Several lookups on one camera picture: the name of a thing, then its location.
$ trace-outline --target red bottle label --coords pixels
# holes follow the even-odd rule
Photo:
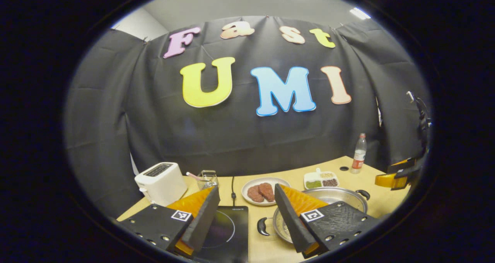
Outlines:
[[[364,161],[354,160],[354,161],[352,161],[352,168],[359,169],[363,166],[363,163],[364,163]]]
[[[352,161],[352,168],[354,169],[359,169],[361,166],[363,166],[364,163],[364,157],[366,156],[366,153],[359,153],[356,152],[354,153],[354,161]]]

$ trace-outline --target black pot handle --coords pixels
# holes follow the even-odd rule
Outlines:
[[[357,190],[357,193],[361,194],[362,196],[366,197],[366,200],[370,200],[370,194],[365,191],[365,190]]]
[[[258,233],[260,233],[263,236],[271,236],[273,234],[269,234],[266,231],[266,224],[265,224],[266,219],[272,219],[272,217],[263,217],[258,221]]]

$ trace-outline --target black beans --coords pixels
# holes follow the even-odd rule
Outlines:
[[[337,186],[337,181],[335,179],[332,180],[323,180],[324,187],[335,187]]]

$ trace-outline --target black induction cooker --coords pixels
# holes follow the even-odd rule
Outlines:
[[[218,206],[203,248],[193,260],[200,263],[247,263],[247,216],[247,206]]]

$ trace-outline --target white plate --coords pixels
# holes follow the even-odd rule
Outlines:
[[[286,180],[283,180],[280,178],[274,178],[274,177],[258,178],[258,179],[254,179],[254,180],[247,182],[244,185],[244,187],[242,187],[242,197],[244,197],[244,199],[246,199],[246,201],[248,201],[249,203],[252,203],[255,205],[270,206],[270,205],[276,204],[275,201],[268,202],[266,199],[263,200],[263,202],[254,202],[251,198],[249,198],[248,189],[252,186],[256,186],[256,185],[259,185],[261,183],[268,183],[268,184],[272,185],[273,192],[275,192],[275,184],[277,184],[277,183],[290,187],[290,184]]]

